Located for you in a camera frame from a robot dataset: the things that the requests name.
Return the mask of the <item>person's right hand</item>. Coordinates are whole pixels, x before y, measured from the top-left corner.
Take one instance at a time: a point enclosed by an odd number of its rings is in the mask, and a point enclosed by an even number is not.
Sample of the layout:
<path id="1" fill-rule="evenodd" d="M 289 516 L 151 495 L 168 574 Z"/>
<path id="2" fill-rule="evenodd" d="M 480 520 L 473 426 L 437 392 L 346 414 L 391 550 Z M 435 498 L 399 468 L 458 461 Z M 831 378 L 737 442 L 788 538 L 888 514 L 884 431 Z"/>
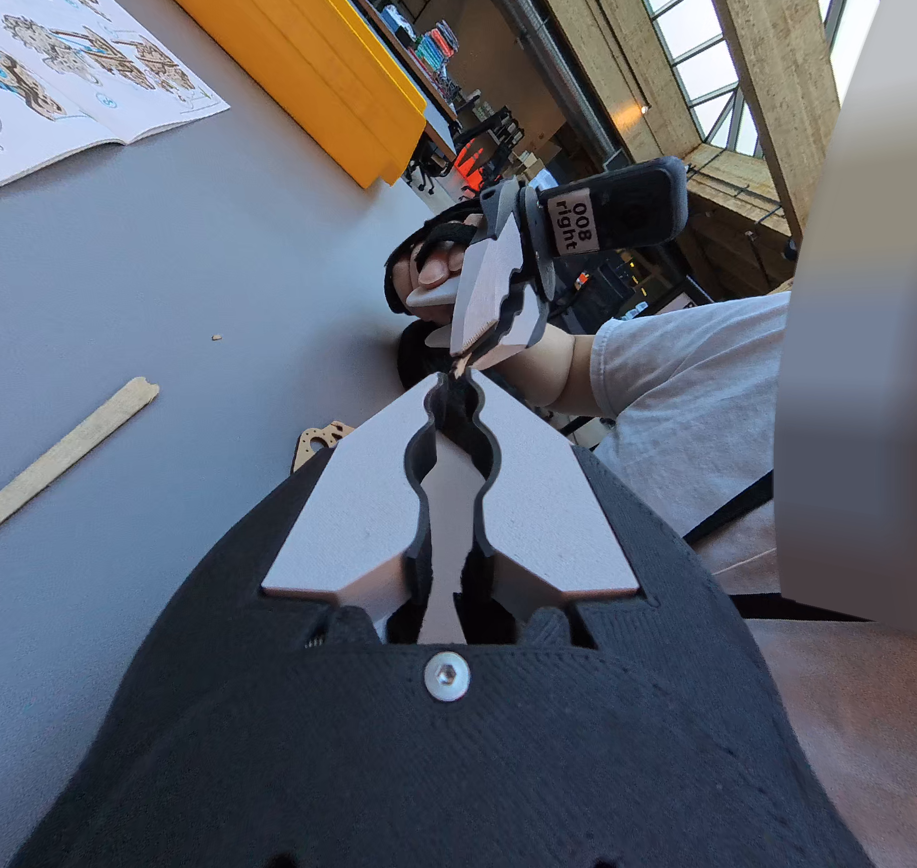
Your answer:
<path id="1" fill-rule="evenodd" d="M 393 312 L 445 326 L 452 322 L 452 305 L 426 305 L 412 309 L 405 305 L 405 301 L 416 289 L 438 289 L 450 278 L 458 277 L 463 267 L 465 246 L 461 242 L 438 243 L 423 266 L 418 268 L 416 253 L 422 248 L 423 238 L 421 235 L 416 241 L 405 241 L 391 254 L 385 270 L 388 286 L 385 298 Z"/>

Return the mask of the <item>yellow plastic bin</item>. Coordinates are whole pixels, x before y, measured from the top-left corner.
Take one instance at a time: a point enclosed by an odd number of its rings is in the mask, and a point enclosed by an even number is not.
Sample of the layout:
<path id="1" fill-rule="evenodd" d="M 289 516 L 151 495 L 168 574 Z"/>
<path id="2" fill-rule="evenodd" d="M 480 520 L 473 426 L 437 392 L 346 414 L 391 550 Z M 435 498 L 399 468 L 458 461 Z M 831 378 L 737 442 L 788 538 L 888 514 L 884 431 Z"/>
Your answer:
<path id="1" fill-rule="evenodd" d="M 175 0 L 362 187 L 392 185 L 426 104 L 349 0 Z"/>

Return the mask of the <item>skylight window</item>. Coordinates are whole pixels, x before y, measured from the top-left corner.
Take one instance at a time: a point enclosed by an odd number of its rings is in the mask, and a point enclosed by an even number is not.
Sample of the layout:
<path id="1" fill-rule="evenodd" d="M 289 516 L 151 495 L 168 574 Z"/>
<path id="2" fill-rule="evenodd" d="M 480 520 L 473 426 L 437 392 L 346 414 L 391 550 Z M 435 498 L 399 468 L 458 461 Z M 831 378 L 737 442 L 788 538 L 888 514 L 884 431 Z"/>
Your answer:
<path id="1" fill-rule="evenodd" d="M 642 0 L 704 142 L 761 158 L 750 105 L 739 89 L 713 0 Z M 818 0 L 843 101 L 880 0 Z"/>

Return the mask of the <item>thin wooden stick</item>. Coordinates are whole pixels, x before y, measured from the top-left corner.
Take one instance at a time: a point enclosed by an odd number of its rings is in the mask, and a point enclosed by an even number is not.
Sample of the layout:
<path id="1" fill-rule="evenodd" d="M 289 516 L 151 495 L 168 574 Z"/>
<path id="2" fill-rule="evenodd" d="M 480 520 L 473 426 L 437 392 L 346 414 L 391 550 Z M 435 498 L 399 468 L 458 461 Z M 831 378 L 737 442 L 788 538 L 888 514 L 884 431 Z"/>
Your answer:
<path id="1" fill-rule="evenodd" d="M 129 380 L 109 400 L 4 486 L 1 490 L 1 522 L 11 518 L 133 415 L 152 403 L 159 392 L 159 385 L 150 383 L 144 377 Z"/>

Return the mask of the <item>shelf with colourful items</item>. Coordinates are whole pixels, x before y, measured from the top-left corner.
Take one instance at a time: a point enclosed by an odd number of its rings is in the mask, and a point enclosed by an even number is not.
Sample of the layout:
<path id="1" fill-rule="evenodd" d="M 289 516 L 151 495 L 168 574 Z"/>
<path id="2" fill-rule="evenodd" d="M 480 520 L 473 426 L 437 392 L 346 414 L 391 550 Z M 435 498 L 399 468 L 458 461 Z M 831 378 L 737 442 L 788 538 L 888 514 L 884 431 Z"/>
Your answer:
<path id="1" fill-rule="evenodd" d="M 458 52 L 451 28 L 439 22 L 429 31 L 418 34 L 395 5 L 386 5 L 380 14 L 401 45 L 419 61 L 444 99 L 452 104 L 460 89 L 448 74 L 449 60 Z"/>

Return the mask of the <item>wooden plate with round holes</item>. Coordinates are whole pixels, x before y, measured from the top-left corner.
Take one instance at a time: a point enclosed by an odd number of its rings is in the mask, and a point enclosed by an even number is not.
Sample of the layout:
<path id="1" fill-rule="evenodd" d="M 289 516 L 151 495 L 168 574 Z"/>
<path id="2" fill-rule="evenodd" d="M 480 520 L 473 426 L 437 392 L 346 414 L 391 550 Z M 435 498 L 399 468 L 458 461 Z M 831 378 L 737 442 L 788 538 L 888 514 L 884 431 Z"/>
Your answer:
<path id="1" fill-rule="evenodd" d="M 339 420 L 326 426 L 305 429 L 297 440 L 290 473 L 296 472 L 320 450 L 331 449 L 338 441 L 354 431 L 354 428 Z"/>

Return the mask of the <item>orange traffic cone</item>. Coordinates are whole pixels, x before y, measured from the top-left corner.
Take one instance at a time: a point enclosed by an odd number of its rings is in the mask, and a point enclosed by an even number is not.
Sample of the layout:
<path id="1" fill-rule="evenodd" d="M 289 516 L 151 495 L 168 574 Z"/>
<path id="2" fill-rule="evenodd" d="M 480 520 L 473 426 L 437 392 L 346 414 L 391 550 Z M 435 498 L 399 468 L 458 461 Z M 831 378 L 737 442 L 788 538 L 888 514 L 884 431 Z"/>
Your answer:
<path id="1" fill-rule="evenodd" d="M 476 195 L 483 184 L 483 167 L 488 162 L 488 143 L 483 137 L 470 140 L 458 153 L 453 164 L 459 190 Z"/>

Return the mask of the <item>grey desk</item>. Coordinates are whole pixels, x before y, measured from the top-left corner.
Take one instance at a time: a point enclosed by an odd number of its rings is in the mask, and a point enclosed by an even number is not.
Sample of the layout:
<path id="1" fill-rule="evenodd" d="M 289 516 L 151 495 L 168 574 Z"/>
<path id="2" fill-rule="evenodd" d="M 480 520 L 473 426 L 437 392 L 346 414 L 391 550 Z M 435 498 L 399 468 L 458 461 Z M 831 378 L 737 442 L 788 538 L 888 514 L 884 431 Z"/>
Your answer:
<path id="1" fill-rule="evenodd" d="M 2 189 L 2 484 L 160 386 L 2 525 L 2 866 L 302 430 L 402 392 L 384 261 L 430 215 L 402 180 L 357 185 L 172 0 L 117 1 L 230 109 Z"/>

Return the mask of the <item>person's white t-shirt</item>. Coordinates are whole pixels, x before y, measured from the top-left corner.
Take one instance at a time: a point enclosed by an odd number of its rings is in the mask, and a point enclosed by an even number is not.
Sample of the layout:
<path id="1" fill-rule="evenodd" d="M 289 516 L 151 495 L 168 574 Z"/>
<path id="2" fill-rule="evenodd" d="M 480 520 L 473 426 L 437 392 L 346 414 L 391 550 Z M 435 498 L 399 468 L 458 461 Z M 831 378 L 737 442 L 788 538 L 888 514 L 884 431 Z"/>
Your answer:
<path id="1" fill-rule="evenodd" d="M 773 468 L 789 292 L 608 321 L 592 392 L 614 418 L 595 453 L 684 535 Z"/>

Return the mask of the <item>wooden model instruction booklet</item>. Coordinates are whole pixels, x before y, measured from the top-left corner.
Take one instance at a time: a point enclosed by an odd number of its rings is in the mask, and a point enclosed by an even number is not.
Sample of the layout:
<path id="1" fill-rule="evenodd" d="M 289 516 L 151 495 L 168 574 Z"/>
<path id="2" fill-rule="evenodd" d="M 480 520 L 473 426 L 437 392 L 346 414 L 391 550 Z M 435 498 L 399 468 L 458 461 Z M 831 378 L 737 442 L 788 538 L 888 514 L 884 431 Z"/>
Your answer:
<path id="1" fill-rule="evenodd" d="M 1 184 L 229 105 L 115 0 L 1 0 Z"/>

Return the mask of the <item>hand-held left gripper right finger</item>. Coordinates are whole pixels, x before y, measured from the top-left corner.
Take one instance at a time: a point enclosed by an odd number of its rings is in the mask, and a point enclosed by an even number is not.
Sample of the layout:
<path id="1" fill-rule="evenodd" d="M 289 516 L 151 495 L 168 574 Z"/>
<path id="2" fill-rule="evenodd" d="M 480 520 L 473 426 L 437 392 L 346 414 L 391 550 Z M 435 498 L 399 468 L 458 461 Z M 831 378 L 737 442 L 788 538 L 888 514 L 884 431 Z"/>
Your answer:
<path id="1" fill-rule="evenodd" d="M 484 486 L 474 546 L 485 595 L 519 621 L 541 608 L 633 598 L 639 583 L 574 445 L 479 371 L 466 377 L 469 452 Z"/>

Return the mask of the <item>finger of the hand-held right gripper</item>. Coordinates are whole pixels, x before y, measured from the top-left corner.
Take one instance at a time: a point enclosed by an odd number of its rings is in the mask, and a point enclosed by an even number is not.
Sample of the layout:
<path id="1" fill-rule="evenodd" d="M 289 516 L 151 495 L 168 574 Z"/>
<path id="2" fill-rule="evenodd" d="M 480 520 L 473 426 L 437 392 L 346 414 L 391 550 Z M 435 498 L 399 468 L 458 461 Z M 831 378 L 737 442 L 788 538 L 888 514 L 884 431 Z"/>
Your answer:
<path id="1" fill-rule="evenodd" d="M 496 345 L 469 359 L 468 367 L 481 372 L 494 367 L 538 343 L 547 322 L 549 305 L 536 291 L 533 282 L 522 286 L 522 309 L 512 318 L 508 332 L 502 334 Z"/>
<path id="2" fill-rule="evenodd" d="M 451 323 L 453 358 L 470 361 L 473 349 L 496 328 L 510 277 L 522 264 L 522 242 L 513 216 L 495 239 L 471 243 L 466 249 Z"/>

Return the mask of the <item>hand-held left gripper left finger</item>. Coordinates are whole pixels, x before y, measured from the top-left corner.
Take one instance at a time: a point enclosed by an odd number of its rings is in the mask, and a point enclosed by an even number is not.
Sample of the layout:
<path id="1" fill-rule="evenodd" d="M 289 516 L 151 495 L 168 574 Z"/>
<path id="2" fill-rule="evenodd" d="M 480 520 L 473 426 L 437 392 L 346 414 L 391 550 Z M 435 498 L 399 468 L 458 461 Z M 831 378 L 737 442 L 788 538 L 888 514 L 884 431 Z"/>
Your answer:
<path id="1" fill-rule="evenodd" d="M 432 586 L 427 495 L 443 374 L 338 443 L 262 581 L 270 596 L 365 610 L 389 643 L 416 643 Z"/>

